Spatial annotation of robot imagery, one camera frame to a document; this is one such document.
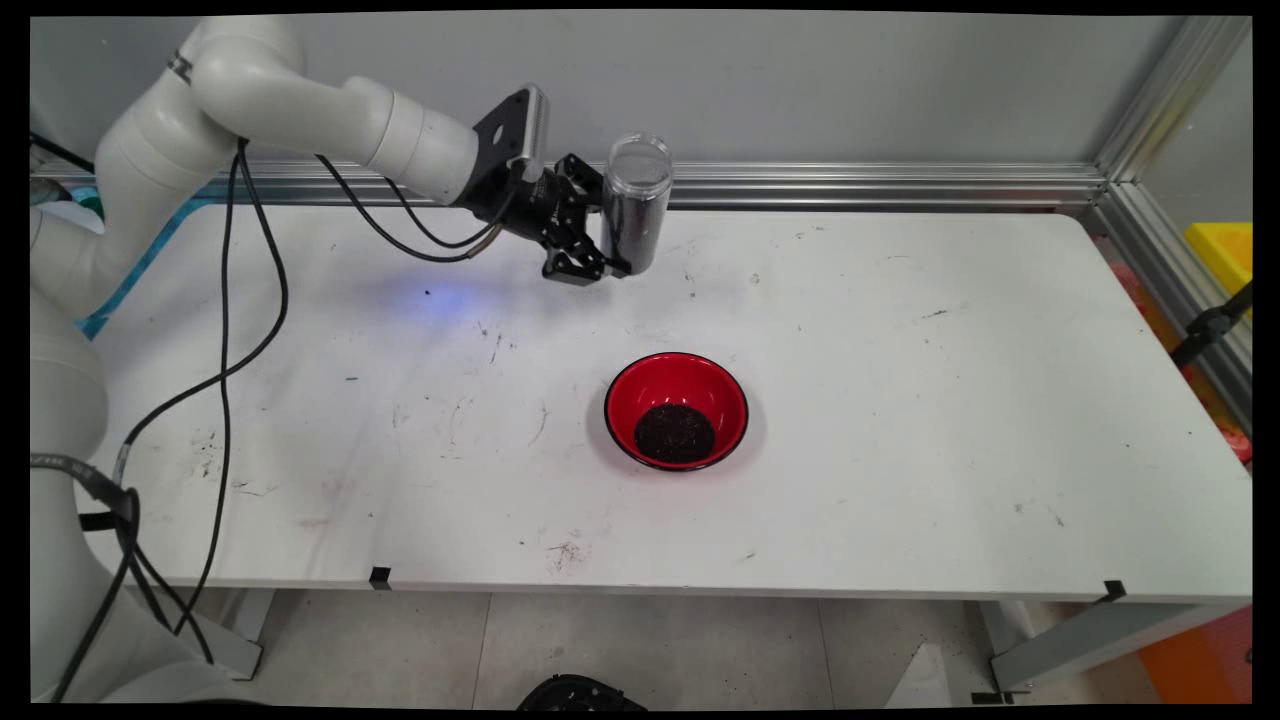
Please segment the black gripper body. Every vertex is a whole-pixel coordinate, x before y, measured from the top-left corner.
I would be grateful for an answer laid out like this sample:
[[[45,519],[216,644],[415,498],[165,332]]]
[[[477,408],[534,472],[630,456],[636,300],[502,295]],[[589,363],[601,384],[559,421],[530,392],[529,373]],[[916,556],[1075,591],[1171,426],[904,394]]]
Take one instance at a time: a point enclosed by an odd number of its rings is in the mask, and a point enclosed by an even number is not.
[[[544,168],[534,182],[522,172],[499,165],[475,179],[463,192],[463,208],[480,222],[502,224],[518,237],[540,242],[543,231],[573,197],[573,183]]]

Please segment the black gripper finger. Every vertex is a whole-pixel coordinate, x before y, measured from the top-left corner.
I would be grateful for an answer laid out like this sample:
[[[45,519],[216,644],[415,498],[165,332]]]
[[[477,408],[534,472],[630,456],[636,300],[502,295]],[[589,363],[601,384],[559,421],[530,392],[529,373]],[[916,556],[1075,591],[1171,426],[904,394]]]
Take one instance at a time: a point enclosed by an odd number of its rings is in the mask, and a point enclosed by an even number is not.
[[[573,217],[552,218],[541,229],[541,246],[547,259],[541,278],[585,287],[607,275],[632,274],[628,261],[609,258],[599,250],[585,231],[585,220]]]
[[[605,178],[591,164],[576,154],[566,154],[556,163],[556,174],[566,178],[584,202],[600,202]]]

